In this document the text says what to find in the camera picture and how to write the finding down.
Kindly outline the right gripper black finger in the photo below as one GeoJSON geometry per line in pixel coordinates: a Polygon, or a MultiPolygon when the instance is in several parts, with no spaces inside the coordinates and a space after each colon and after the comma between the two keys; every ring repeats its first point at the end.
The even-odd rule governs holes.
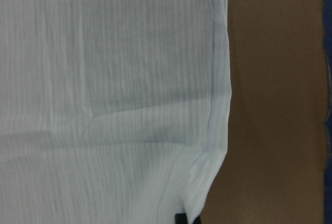
{"type": "Polygon", "coordinates": [[[175,224],[187,224],[187,215],[185,213],[175,214],[175,224]]]}

